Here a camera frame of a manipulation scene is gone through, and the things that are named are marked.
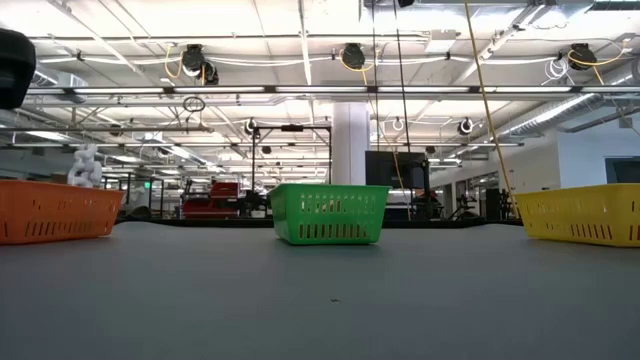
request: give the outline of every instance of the hanging cable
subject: hanging cable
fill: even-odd
[[[518,206],[516,204],[515,197],[513,196],[513,192],[511,191],[511,183],[509,182],[507,167],[504,164],[502,149],[500,148],[500,143],[498,142],[498,136],[496,136],[496,129],[493,126],[493,120],[491,119],[491,111],[489,110],[489,102],[487,101],[487,92],[484,88],[484,80],[482,79],[482,69],[480,67],[480,59],[478,59],[478,48],[476,46],[475,36],[473,35],[473,27],[471,26],[471,12],[469,10],[469,0],[464,0],[464,10],[467,15],[467,25],[469,26],[469,36],[471,37],[471,45],[473,46],[473,56],[476,61],[476,68],[478,71],[478,80],[480,81],[480,90],[482,90],[482,101],[484,103],[484,111],[487,115],[487,122],[489,123],[489,131],[491,131],[493,142],[496,144],[496,150],[498,151],[498,158],[500,159],[500,167],[502,168],[502,175],[504,176],[504,182],[507,185],[507,191],[509,192],[509,197],[511,198],[511,203],[513,204],[514,215],[517,218],[520,218],[520,212],[518,211]]]
[[[395,20],[396,20],[396,44],[398,45],[398,60],[400,61],[400,87],[402,88],[402,110],[404,111],[404,120],[407,121],[409,119],[409,117],[407,116],[407,94],[404,89],[404,69],[402,67],[402,49],[400,46],[400,24],[398,23],[398,5],[396,4],[396,1],[393,2],[393,16],[395,17]],[[407,138],[407,153],[409,153],[409,158],[411,158],[411,139],[409,138],[409,127],[405,126],[404,130],[406,133],[405,136]],[[411,194],[411,206],[413,207],[413,188],[410,189],[409,191]],[[425,197],[427,196],[429,191],[430,189],[424,189]]]
[[[378,48],[377,48],[377,44],[376,44],[376,2],[372,1],[371,2],[371,27],[372,27],[372,31],[373,31],[373,85],[377,88],[378,87]],[[377,134],[377,149],[378,151],[380,151],[380,112],[378,111],[378,91],[376,90],[376,126],[377,126],[377,130],[376,130],[376,134]]]
[[[173,45],[167,46],[167,55],[165,56],[164,71],[166,71],[167,75],[175,79],[180,77],[180,74],[182,74],[182,55],[184,54],[184,50],[180,52],[180,64],[178,64],[178,73],[174,75],[171,73],[171,71],[169,71],[169,66],[168,66],[168,63],[166,62],[166,60],[169,59],[169,55],[171,54],[172,46]]]

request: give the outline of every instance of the wall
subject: wall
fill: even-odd
[[[633,120],[640,130],[640,116]],[[620,129],[616,120],[574,134],[558,133],[558,154],[563,188],[606,184],[605,158],[640,156],[640,136]]]
[[[523,141],[525,143],[523,147],[502,149],[511,187],[515,188],[516,193],[540,191],[543,188],[560,188],[558,142],[555,130],[545,132],[542,137]],[[462,168],[433,173],[431,186],[455,184],[456,181],[495,171],[500,173],[500,188],[506,188],[496,151],[490,153],[488,161],[464,161],[463,156]],[[455,208],[455,198],[459,194],[455,193],[455,186],[453,191]]]

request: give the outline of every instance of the fluorescent light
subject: fluorescent light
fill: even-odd
[[[314,163],[314,162],[329,162],[329,159],[277,159],[277,158],[269,158],[269,159],[256,159],[256,162],[264,163],[264,162],[296,162],[296,163]]]
[[[262,86],[192,86],[173,89],[176,93],[256,93],[264,92]]]
[[[161,94],[162,88],[77,88],[76,94]]]
[[[38,70],[36,70],[36,71],[34,71],[34,72],[35,72],[35,74],[36,74],[36,75],[38,75],[38,76],[40,76],[40,77],[43,77],[43,78],[45,78],[45,79],[47,79],[47,80],[51,81],[54,85],[58,85],[58,81],[57,81],[57,80],[52,79],[51,77],[49,77],[49,76],[47,76],[47,75],[45,75],[45,74],[41,73],[41,72],[40,72],[40,71],[38,71]]]
[[[7,145],[12,145],[15,147],[62,147],[63,144],[58,144],[58,143],[25,143],[25,144],[20,144],[20,143],[16,143],[16,144],[7,144]]]
[[[327,92],[366,92],[364,86],[276,86],[276,92],[327,93]]]
[[[119,155],[119,156],[112,156],[114,159],[118,160],[118,161],[124,161],[124,162],[138,162],[140,161],[140,159],[138,159],[137,157],[133,157],[133,156],[125,156],[125,155]]]
[[[49,140],[66,140],[67,138],[58,133],[50,132],[50,131],[28,131],[27,134],[41,137]]]
[[[429,159],[430,163],[440,163],[440,162],[460,162],[458,159]]]
[[[56,88],[31,88],[27,90],[27,95],[62,95],[64,90]]]
[[[174,83],[173,81],[171,81],[171,79],[169,78],[160,78],[160,81],[162,82],[166,82],[168,84],[171,84],[171,86],[176,86],[176,83]]]
[[[515,92],[515,93],[527,93],[527,92],[567,92],[571,90],[571,86],[498,86],[495,88],[496,92]]]
[[[640,86],[585,86],[582,92],[640,92]]]
[[[475,150],[479,147],[494,147],[496,146],[495,144],[473,144],[473,148],[471,148],[470,150]],[[500,147],[516,147],[516,146],[522,146],[522,143],[500,143]]]
[[[378,88],[380,92],[402,92],[401,86],[381,86]],[[468,86],[407,86],[404,92],[467,92]]]
[[[167,149],[169,151],[171,151],[172,153],[180,156],[183,159],[188,159],[191,157],[191,154],[189,154],[189,152],[179,146],[172,146],[171,148]]]
[[[449,169],[449,168],[459,168],[462,167],[460,165],[433,165],[429,166],[431,169]]]

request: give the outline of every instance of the yellow cable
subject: yellow cable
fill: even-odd
[[[600,71],[598,71],[598,67],[594,66],[593,67],[593,71],[596,72],[596,76],[598,77],[598,80],[600,81],[600,84],[604,85],[604,81],[602,81],[602,76],[600,76]]]
[[[180,64],[178,65],[178,74],[174,75],[174,74],[171,73],[171,71],[169,71],[169,66],[168,66],[169,63],[167,62],[169,60],[169,55],[171,54],[171,47],[172,46],[173,45],[167,46],[167,56],[165,56],[165,58],[164,58],[164,60],[165,60],[165,62],[164,62],[164,71],[166,71],[167,75],[169,75],[170,77],[175,79],[175,78],[179,77],[180,74],[182,74],[182,54],[184,54],[184,51],[180,52]]]
[[[500,167],[502,167],[502,174],[504,175],[504,182],[507,185],[507,191],[513,204],[513,212],[517,218],[520,218],[520,212],[516,205],[515,197],[511,192],[511,183],[509,182],[509,175],[507,174],[507,167],[504,164],[504,158],[502,157],[502,149],[500,149],[500,143],[498,142],[498,136],[496,136],[496,129],[493,126],[493,120],[491,119],[491,111],[489,111],[489,102],[487,101],[487,93],[484,88],[484,81],[482,79],[482,70],[480,69],[480,59],[478,59],[478,48],[476,47],[476,38],[473,35],[473,27],[471,26],[471,13],[469,11],[469,0],[464,0],[464,10],[467,14],[467,24],[469,25],[469,35],[471,36],[471,45],[473,46],[473,57],[476,62],[476,68],[478,71],[478,80],[480,81],[480,89],[482,90],[482,100],[484,102],[484,110],[487,114],[487,120],[489,123],[489,130],[491,136],[493,136],[493,142],[496,144],[496,150],[498,151],[498,158],[500,159]]]
[[[585,61],[576,60],[576,59],[574,59],[574,58],[572,58],[572,57],[571,57],[571,54],[572,54],[572,53],[574,53],[574,52],[576,52],[576,51],[573,51],[573,50],[569,51],[569,53],[567,54],[567,57],[568,57],[571,61],[573,61],[573,62],[575,62],[575,63],[578,63],[578,64],[580,64],[580,65],[587,65],[587,66],[600,66],[600,65],[606,65],[606,64],[612,63],[612,62],[614,62],[614,61],[616,61],[616,60],[620,59],[620,57],[622,57],[622,55],[624,54],[624,49],[626,48],[626,46],[627,46],[627,43],[626,43],[626,42],[623,42],[623,43],[622,43],[622,49],[620,50],[620,54],[618,54],[618,56],[614,57],[613,59],[609,59],[609,60],[607,60],[607,61],[603,61],[603,62],[599,62],[599,63],[589,63],[589,62],[585,62]]]
[[[362,71],[362,80],[364,80],[364,85],[367,86],[367,76],[365,75],[365,71]],[[371,97],[369,97],[369,105],[371,106],[371,111],[373,111],[373,102],[371,101]],[[387,136],[382,132],[380,128],[380,124],[378,124],[378,133],[382,134],[384,141],[387,143],[387,146],[391,148],[391,153],[393,154],[393,163],[396,167],[396,175],[398,175],[398,181],[400,182],[400,189],[402,189],[402,196],[404,197],[404,202],[407,204],[407,219],[411,221],[411,210],[412,205],[409,204],[409,199],[407,198],[407,194],[404,192],[404,184],[402,183],[402,177],[400,176],[400,168],[398,167],[398,156],[394,147],[391,146],[391,143],[387,139]]]

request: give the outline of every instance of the ceiling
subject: ceiling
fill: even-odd
[[[177,57],[186,44],[191,43],[203,44],[207,57],[224,58],[220,60],[222,62],[213,61],[220,75],[220,86],[360,86],[364,81],[361,72],[349,71],[339,60],[332,60],[332,54],[339,53],[347,42],[360,43],[369,60],[373,59],[375,44],[381,63],[375,70],[366,72],[368,84],[374,84],[376,81],[378,85],[478,84],[478,73],[475,71],[471,71],[465,78],[459,78],[460,74],[472,65],[470,61],[473,57],[464,7],[460,4],[418,4],[401,9],[397,21],[400,24],[399,51],[396,21],[388,1],[380,2],[376,11],[375,43],[372,39],[372,9],[361,7],[360,1],[356,0],[66,1],[72,16],[85,26],[56,8],[51,1],[3,0],[0,3],[0,26],[20,31],[34,42],[42,69],[52,73],[74,74],[84,79],[89,86],[170,86],[169,81],[177,86],[194,85],[195,79],[184,73],[175,79],[171,78],[167,75],[163,63],[165,56]],[[549,76],[545,74],[550,60],[527,64],[496,62],[548,59],[557,56],[559,52],[566,54],[569,45],[576,42],[588,43],[599,60],[614,58],[621,52],[622,43],[618,41],[621,35],[631,33],[631,40],[625,45],[624,56],[612,64],[602,66],[601,71],[606,73],[609,69],[627,62],[637,52],[636,47],[640,46],[640,39],[635,35],[640,31],[640,12],[585,12],[589,5],[585,2],[553,7],[536,22],[523,26],[521,31],[509,36],[506,42],[493,50],[487,63],[482,66],[484,82],[487,85],[558,85],[571,81],[577,84],[593,81],[592,71],[575,70],[568,70],[562,78],[550,81]],[[477,46],[483,49],[500,39],[511,22],[525,10],[525,4],[514,1],[513,4],[500,6],[474,5],[471,10]],[[303,26],[307,35],[306,45],[300,36]],[[87,28],[106,42],[96,41]],[[425,46],[430,42],[431,32],[445,29],[452,29],[458,33],[449,50],[450,55],[467,60],[423,61],[442,55],[425,53]],[[306,49],[311,59],[308,74],[305,72],[303,61]],[[156,63],[138,63],[135,65],[138,71],[134,72],[126,64],[114,63],[119,61],[114,56],[114,51],[130,62],[148,60]],[[75,59],[78,53],[86,60]],[[399,66],[400,54],[404,62],[402,68]],[[291,64],[282,63],[286,61],[290,61]],[[274,65],[275,62],[280,62],[277,65],[282,66],[259,66]],[[170,72],[178,72],[177,62],[169,62],[167,66]],[[226,97],[231,102],[235,100],[235,96]],[[251,98],[266,101],[269,96]],[[25,107],[39,110],[61,120],[61,124],[69,125],[72,120],[71,106],[52,108],[39,105],[50,99],[28,98]],[[194,119],[202,121],[218,134],[167,133],[165,140],[180,143],[247,141],[238,134],[242,133],[244,124],[250,118],[254,118],[260,125],[312,121],[316,124],[329,124],[332,121],[334,101],[336,100],[329,97],[312,100],[287,99],[275,105],[263,103],[253,106],[233,104],[208,107],[200,116],[194,116]],[[537,104],[539,102],[534,100],[492,100],[489,101],[489,110],[493,113],[496,126],[499,127]],[[376,117],[372,111],[372,117],[380,119],[382,131],[387,136],[397,139],[404,134],[404,129],[394,130],[393,122],[396,121],[396,117],[404,118],[405,107],[410,120],[412,141],[460,142],[456,127],[461,119],[469,117],[483,124],[486,118],[482,101],[446,99],[411,99],[406,102],[401,99],[381,100],[377,106],[379,115]],[[80,115],[76,116],[84,117],[93,109],[79,107],[77,114]],[[83,125],[106,126],[118,122],[124,126],[150,126],[162,129],[168,124],[175,125],[176,122],[171,108],[162,104],[147,107],[104,107],[99,111],[98,115],[89,116]],[[185,119],[186,114],[181,117],[182,121]],[[486,133],[487,127],[477,126],[472,135]],[[135,142],[130,135],[119,138],[100,136],[107,142]],[[290,134],[274,133],[272,136],[276,140],[316,139],[313,133],[299,133],[295,139]],[[315,148],[301,148],[298,152],[277,149],[270,157],[326,157],[326,148],[321,146],[320,140],[315,141],[318,141]],[[221,154],[237,155],[229,149],[191,150],[214,163],[224,163],[225,160],[221,160],[224,156],[220,157]],[[441,155],[446,155],[448,150],[441,151]]]

